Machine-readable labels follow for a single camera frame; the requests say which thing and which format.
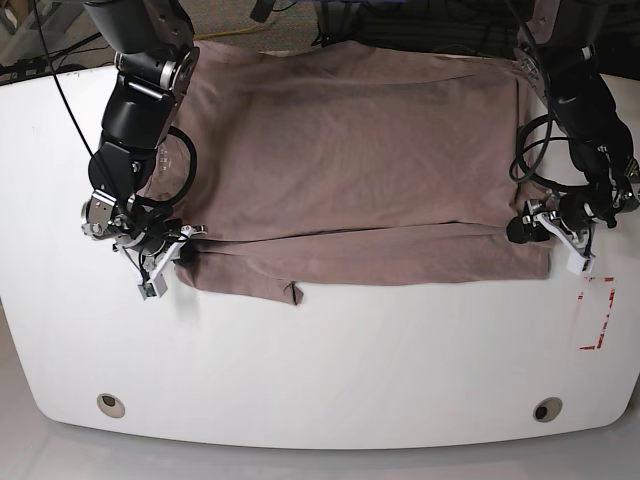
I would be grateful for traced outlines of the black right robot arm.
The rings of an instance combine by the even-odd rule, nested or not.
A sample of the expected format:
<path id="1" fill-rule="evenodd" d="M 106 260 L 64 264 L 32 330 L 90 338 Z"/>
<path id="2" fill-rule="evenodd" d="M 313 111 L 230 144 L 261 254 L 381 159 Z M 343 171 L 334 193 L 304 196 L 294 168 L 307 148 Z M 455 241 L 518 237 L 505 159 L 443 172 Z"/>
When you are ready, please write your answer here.
<path id="1" fill-rule="evenodd" d="M 138 253 L 136 267 L 147 257 L 185 242 L 167 219 L 193 184 L 168 200 L 139 196 L 156 167 L 167 136 L 185 142 L 190 160 L 195 147 L 173 120 L 186 96 L 198 62 L 192 21 L 177 1 L 86 1 L 85 11 L 115 52 L 117 78 L 101 121 L 89 181 L 92 198 L 84 229 L 96 240 L 115 238 Z"/>

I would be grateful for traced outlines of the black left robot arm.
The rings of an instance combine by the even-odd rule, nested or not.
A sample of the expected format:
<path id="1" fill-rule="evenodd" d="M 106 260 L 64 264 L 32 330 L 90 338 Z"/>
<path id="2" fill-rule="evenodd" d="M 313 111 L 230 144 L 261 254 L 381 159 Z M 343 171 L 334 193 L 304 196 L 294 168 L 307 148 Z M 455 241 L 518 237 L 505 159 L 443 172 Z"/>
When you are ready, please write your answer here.
<path id="1" fill-rule="evenodd" d="M 618 116 L 595 48 L 610 5 L 532 1 L 521 13 L 513 2 L 506 4 L 518 27 L 516 56 L 547 108 L 546 114 L 519 130 L 509 176 L 517 184 L 532 182 L 558 197 L 554 207 L 530 201 L 507 228 L 513 243 L 556 236 L 588 258 L 596 224 L 614 228 L 618 214 L 639 206 L 632 134 Z M 560 184 L 539 174 L 554 127 L 563 132 L 571 162 L 585 184 Z"/>

